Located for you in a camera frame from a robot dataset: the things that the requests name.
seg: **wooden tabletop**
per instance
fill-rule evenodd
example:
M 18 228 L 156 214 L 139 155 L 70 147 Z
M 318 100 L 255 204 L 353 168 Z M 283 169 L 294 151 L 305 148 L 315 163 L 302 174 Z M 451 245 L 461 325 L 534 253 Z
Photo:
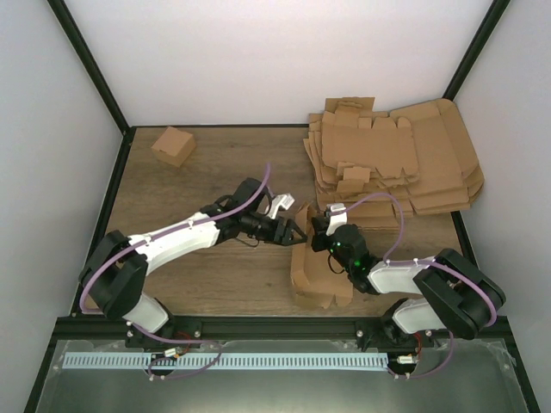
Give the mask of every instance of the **wooden tabletop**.
M 270 188 L 290 192 L 296 199 L 293 216 L 304 201 L 315 202 L 313 168 L 304 151 L 302 127 L 189 127 L 197 149 L 181 168 L 159 162 L 151 146 L 163 128 L 136 132 L 108 231 L 140 234 L 174 224 L 232 194 L 248 176 L 262 179 L 271 162 Z M 382 255 L 396 231 L 365 234 L 369 248 Z M 441 248 L 459 250 L 451 216 L 415 217 L 394 259 L 436 254 Z M 201 315 L 327 315 L 379 316 L 401 294 L 370 296 L 355 292 L 350 305 L 305 310 L 294 302 L 289 276 L 291 249 L 260 244 L 256 249 L 227 241 L 165 264 L 150 274 L 145 292 L 175 314 Z

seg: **metal vent grille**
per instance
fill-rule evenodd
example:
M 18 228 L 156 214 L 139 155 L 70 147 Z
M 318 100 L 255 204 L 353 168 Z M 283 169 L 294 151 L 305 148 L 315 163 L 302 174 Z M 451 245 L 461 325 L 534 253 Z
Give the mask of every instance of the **metal vent grille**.
M 153 369 L 195 370 L 214 354 L 189 353 L 176 361 L 160 361 Z M 151 353 L 67 353 L 64 369 L 145 369 Z M 373 353 L 225 353 L 212 370 L 369 370 L 386 371 L 388 356 Z

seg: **white backdrop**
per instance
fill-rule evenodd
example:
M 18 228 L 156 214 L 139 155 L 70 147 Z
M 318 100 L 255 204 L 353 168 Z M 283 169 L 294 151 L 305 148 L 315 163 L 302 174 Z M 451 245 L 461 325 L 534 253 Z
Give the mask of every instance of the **white backdrop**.
M 457 103 L 486 175 L 463 213 L 483 271 L 505 291 L 509 317 L 542 411 L 551 411 L 551 3 L 505 11 Z
M 302 123 L 442 95 L 491 0 L 67 0 L 131 125 Z
M 67 316 L 121 133 L 47 2 L 0 2 L 0 411 Z

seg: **black metal frame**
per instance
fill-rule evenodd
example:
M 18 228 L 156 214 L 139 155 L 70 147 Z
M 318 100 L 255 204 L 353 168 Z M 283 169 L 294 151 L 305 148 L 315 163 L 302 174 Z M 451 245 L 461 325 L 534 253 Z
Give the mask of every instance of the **black metal frame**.
M 96 61 L 94 60 L 90 49 L 86 46 L 83 36 L 78 30 L 70 11 L 65 5 L 64 0 L 48 0 L 54 14 L 58 17 L 61 27 L 65 30 L 67 37 L 74 46 L 79 58 L 83 62 L 86 71 L 94 82 L 99 94 L 105 102 L 109 112 L 113 116 L 117 126 L 123 134 L 121 148 L 117 156 L 113 174 L 109 181 L 108 190 L 100 211 L 100 217 L 97 221 L 94 237 L 90 245 L 90 252 L 97 246 L 97 243 L 104 236 L 107 229 L 108 220 L 115 203 L 115 197 L 121 183 L 130 147 L 133 142 L 136 127 L 130 127 L 122 114 L 113 94 L 111 93 L 105 78 L 100 72 Z M 467 49 L 461 63 L 451 82 L 446 89 L 443 97 L 453 100 L 467 78 L 468 73 L 473 67 L 476 59 L 480 55 L 484 45 L 492 34 L 493 29 L 498 24 L 501 15 L 505 12 L 510 0 L 494 0 L 490 9 L 479 29 L 477 30 L 469 48 Z M 266 127 L 266 126 L 306 126 L 306 125 L 230 125 L 246 127 Z M 454 221 L 455 230 L 461 246 L 463 255 L 476 265 L 474 251 L 469 242 L 465 225 L 459 212 L 451 213 Z M 71 317 L 61 317 L 58 319 L 53 330 L 52 338 L 47 346 L 46 353 L 40 371 L 34 383 L 33 390 L 28 400 L 26 413 L 34 412 L 40 400 L 40 394 L 44 385 L 44 380 L 57 341 L 59 340 L 125 340 L 127 339 L 128 327 L 123 321 L 110 321 L 104 317 L 85 316 L 79 313 L 78 298 L 80 291 L 73 303 Z M 201 338 L 214 340 L 235 340 L 235 339 L 338 339 L 338 340 L 357 340 L 356 332 L 361 329 L 369 329 L 373 324 L 380 322 L 378 317 L 193 317 L 177 316 L 176 323 L 188 326 L 189 329 L 198 329 L 201 332 Z M 436 333 L 439 337 L 445 333 Z M 516 359 L 517 365 L 515 371 L 518 381 L 521 385 L 524 399 L 531 412 L 539 412 L 540 409 L 536 402 L 536 397 L 530 385 L 528 375 L 524 370 L 523 362 L 518 353 L 511 327 L 506 317 L 499 317 L 498 322 L 491 328 L 484 329 L 480 333 L 481 338 L 501 338 L 509 353 Z M 384 343 L 371 343 L 379 346 L 381 349 L 396 350 L 396 348 L 385 348 Z

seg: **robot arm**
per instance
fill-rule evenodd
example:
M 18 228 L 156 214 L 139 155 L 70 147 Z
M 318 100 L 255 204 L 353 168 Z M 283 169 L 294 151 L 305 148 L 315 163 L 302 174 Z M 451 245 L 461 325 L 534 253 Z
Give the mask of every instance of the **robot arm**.
M 233 239 L 241 232 L 259 242 L 278 245 L 306 241 L 306 234 L 292 219 L 277 216 L 280 210 L 291 207 L 293 197 L 284 194 L 272 198 L 267 189 L 238 213 L 204 222 L 243 205 L 260 185 L 261 182 L 247 178 L 233 195 L 225 195 L 188 219 L 157 231 L 131 237 L 125 237 L 119 231 L 110 232 L 86 262 L 80 282 L 85 286 L 112 256 L 131 245 L 138 245 L 97 279 L 90 289 L 90 296 L 106 317 L 122 317 L 151 333 L 171 337 L 173 325 L 170 312 L 157 300 L 142 293 L 146 276 L 155 269 L 192 251 Z M 264 197 L 268 199 L 269 206 L 264 213 L 259 213 L 257 209 Z M 200 220 L 202 224 L 194 225 Z
M 334 214 L 343 210 L 343 204 L 332 204 L 324 216 L 312 219 L 314 251 L 329 250 L 362 293 L 424 296 L 400 300 L 383 317 L 383 328 L 393 341 L 420 330 L 444 328 L 459 338 L 473 339 L 490 320 L 488 304 L 442 266 L 473 282 L 496 310 L 505 303 L 503 291 L 455 250 L 445 249 L 436 256 L 398 265 L 383 262 L 369 252 L 358 227 L 346 223 L 346 213 Z

